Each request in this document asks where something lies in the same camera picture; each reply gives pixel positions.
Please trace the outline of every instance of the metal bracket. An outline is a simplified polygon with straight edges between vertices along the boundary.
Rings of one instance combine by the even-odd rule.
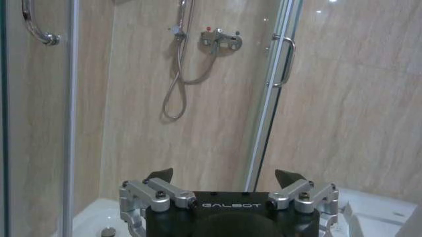
[[[170,209],[170,195],[165,191],[154,190],[139,181],[125,181],[119,188],[121,219],[129,223],[133,236],[145,237],[146,229],[142,217],[146,209],[163,212]]]
[[[338,219],[340,192],[334,184],[314,187],[314,183],[299,179],[282,191],[269,193],[269,206],[285,210],[294,200],[294,208],[301,213],[320,212],[320,237],[332,237],[330,227]]]
[[[197,206],[197,197],[193,191],[178,188],[159,178],[150,179],[149,186],[155,190],[163,190],[170,195],[177,207],[193,209]]]
[[[282,189],[282,191],[269,193],[269,204],[275,210],[285,210],[289,208],[290,201],[312,189],[312,184],[308,180],[299,179],[291,185]]]

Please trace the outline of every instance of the shower enclosure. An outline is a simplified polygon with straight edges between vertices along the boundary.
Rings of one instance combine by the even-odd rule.
[[[2,0],[6,236],[71,236],[74,217],[107,212],[122,181],[154,170],[191,190],[257,188],[302,1],[195,0],[178,50],[191,3]]]

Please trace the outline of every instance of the screw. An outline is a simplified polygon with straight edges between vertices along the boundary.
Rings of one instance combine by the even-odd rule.
[[[299,199],[302,199],[302,200],[310,200],[310,194],[309,194],[308,192],[302,192],[302,193],[299,194]]]
[[[277,205],[275,205],[275,202],[274,201],[267,201],[265,203],[266,207],[269,210],[274,211],[277,209]]]
[[[159,191],[157,192],[157,198],[158,198],[158,199],[162,199],[162,198],[165,198],[165,197],[166,197],[165,191],[159,190]]]
[[[190,202],[187,203],[187,207],[190,209],[195,209],[198,207],[198,202],[195,199],[191,199]]]

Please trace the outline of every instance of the thermostatic shower valve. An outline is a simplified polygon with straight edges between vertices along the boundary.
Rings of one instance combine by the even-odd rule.
[[[215,47],[238,51],[242,47],[242,38],[239,35],[239,31],[235,32],[235,35],[229,35],[223,33],[222,28],[210,31],[210,27],[207,27],[207,30],[201,32],[199,43],[203,46],[211,47],[211,54],[215,53]]]

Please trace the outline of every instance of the glass shower door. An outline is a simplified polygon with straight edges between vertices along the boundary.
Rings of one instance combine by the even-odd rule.
[[[4,128],[8,131],[7,230],[14,237],[62,235],[70,3],[70,0],[6,0],[3,117],[8,122]]]
[[[250,117],[254,126],[250,131],[253,135],[249,151],[250,162],[246,171],[246,191],[257,189],[278,98],[282,87],[289,81],[297,51],[294,35],[301,16],[302,0],[282,0],[279,4],[274,3],[271,5],[274,7],[271,11],[277,11],[271,15],[277,18],[266,19],[266,21],[270,21],[267,40],[271,43],[267,47],[267,62],[261,65],[261,70],[266,70],[266,73],[263,73],[266,77],[265,85],[257,86],[257,89],[261,90],[261,93],[257,93],[258,98],[255,98],[259,102],[257,106],[258,113],[253,113],[253,119]]]

